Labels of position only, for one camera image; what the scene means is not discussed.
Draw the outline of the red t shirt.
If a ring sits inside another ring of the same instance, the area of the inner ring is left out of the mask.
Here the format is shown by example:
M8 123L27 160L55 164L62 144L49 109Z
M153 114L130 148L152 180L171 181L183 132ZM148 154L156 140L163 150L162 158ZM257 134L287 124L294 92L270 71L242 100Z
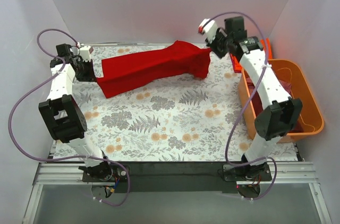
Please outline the red t shirt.
M209 48L177 40L159 50L103 59L103 77L97 78L104 96L111 98L165 77L191 74L205 79L210 65Z

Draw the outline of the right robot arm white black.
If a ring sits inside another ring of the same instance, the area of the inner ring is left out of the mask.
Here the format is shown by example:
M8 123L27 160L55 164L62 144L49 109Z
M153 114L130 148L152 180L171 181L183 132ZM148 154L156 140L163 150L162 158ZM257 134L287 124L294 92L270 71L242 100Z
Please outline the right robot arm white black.
M225 20L223 28L214 19L204 19L199 33L206 36L208 47L219 57L235 57L251 79L262 104L262 112L254 120L256 129L251 146L242 155L240 163L228 162L229 173L252 180L265 171L273 147L296 125L302 110L302 101L294 99L282 86L268 63L269 48L257 37L249 37L244 18Z

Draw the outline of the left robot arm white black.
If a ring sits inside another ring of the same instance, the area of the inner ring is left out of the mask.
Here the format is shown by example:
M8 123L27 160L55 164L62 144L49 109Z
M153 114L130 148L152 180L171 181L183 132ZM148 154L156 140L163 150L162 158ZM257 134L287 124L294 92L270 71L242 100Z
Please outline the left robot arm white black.
M95 82L91 46L81 45L75 54L72 46L56 46L57 57L50 62L54 76L46 101L38 106L47 129L55 141L71 147L84 161L80 170L92 178L106 182L113 176L113 169L104 152L86 136L87 121L73 93L73 82Z

